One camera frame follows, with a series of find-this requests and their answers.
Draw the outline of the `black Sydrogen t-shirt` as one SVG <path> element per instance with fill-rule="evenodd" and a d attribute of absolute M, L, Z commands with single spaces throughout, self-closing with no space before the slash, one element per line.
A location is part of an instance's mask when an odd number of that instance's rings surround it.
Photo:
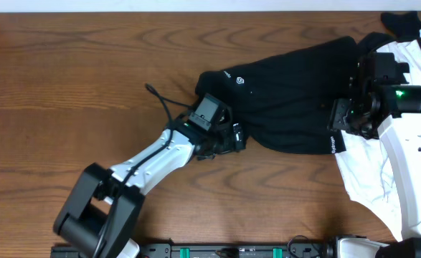
<path fill-rule="evenodd" d="M 274 151 L 336 154 L 340 131 L 328 129 L 334 101 L 347 97 L 359 49 L 351 37 L 200 74 L 195 93 L 232 108 L 246 136 Z"/>

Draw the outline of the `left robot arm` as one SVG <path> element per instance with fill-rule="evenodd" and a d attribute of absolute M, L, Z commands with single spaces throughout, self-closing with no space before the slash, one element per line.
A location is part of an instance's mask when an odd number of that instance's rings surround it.
<path fill-rule="evenodd" d="M 131 238 L 145 197 L 171 172 L 192 158 L 213 159 L 243 150 L 240 124 L 201 131 L 179 121 L 136 156 L 103 168 L 93 163 L 83 170 L 53 225 L 82 257 L 137 257 Z"/>

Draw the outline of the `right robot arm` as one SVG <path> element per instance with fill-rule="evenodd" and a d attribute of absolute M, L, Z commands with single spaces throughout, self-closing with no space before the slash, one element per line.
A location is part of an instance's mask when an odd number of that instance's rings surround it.
<path fill-rule="evenodd" d="M 402 241 L 336 236 L 323 256 L 421 257 L 421 86 L 408 84 L 408 64 L 396 62 L 392 53 L 369 53 L 357 67 L 350 96 L 334 102 L 328 128 L 381 140 L 399 195 Z"/>

